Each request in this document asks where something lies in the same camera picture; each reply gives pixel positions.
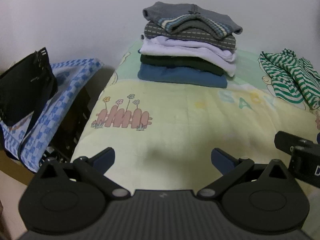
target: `green and white striped cloth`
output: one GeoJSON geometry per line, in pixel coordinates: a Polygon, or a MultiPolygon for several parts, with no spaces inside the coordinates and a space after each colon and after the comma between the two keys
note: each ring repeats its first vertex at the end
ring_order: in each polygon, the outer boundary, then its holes
{"type": "Polygon", "coordinates": [[[262,52],[258,59],[271,83],[276,96],[293,104],[304,99],[311,109],[320,107],[320,76],[305,58],[297,58],[294,51],[281,53],[262,52]]]}

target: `black mechanical arm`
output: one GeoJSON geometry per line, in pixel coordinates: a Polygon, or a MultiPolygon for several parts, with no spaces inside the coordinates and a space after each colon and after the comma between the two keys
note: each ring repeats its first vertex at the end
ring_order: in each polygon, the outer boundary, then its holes
{"type": "Polygon", "coordinates": [[[20,240],[307,240],[309,202],[295,178],[320,187],[320,146],[278,132],[276,148],[291,155],[255,164],[221,149],[211,154],[223,176],[192,190],[130,192],[103,174],[115,152],[58,164],[48,159],[23,194],[28,229],[20,240]]]}

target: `black bag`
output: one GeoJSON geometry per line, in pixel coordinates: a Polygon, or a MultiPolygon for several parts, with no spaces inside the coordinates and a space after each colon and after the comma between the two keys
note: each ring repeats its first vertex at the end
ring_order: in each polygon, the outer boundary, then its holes
{"type": "MultiPolygon", "coordinates": [[[[26,136],[57,89],[57,80],[52,73],[46,48],[30,54],[0,76],[1,120],[10,127],[33,112],[26,136]]],[[[0,144],[6,154],[11,155],[4,147],[3,130],[0,128],[0,144]]],[[[18,149],[20,161],[22,149],[23,142],[18,149]]]]}

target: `bedsheet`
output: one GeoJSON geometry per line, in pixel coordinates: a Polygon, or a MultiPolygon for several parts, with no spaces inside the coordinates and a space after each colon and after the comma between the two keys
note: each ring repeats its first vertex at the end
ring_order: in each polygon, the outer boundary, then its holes
{"type": "MultiPolygon", "coordinates": [[[[221,176],[211,164],[215,147],[288,166],[290,156],[273,143],[278,131],[316,142],[317,116],[272,95],[258,55],[238,50],[236,75],[219,89],[139,80],[141,45],[129,49],[101,92],[72,157],[113,147],[116,160],[105,175],[132,193],[198,191],[221,176]]],[[[307,195],[314,190],[299,184],[307,195]]]]}

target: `blue checkered cloth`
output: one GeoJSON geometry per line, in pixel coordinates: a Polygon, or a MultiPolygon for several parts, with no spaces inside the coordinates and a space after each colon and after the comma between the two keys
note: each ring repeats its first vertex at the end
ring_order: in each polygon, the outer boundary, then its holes
{"type": "MultiPolygon", "coordinates": [[[[70,109],[79,91],[103,66],[98,59],[75,59],[52,64],[52,72],[58,81],[57,93],[47,102],[45,109],[30,133],[26,136],[21,160],[31,170],[38,171],[39,160],[70,109]]],[[[31,115],[10,129],[1,121],[5,148],[18,157],[18,146],[28,128],[31,115]]]]}

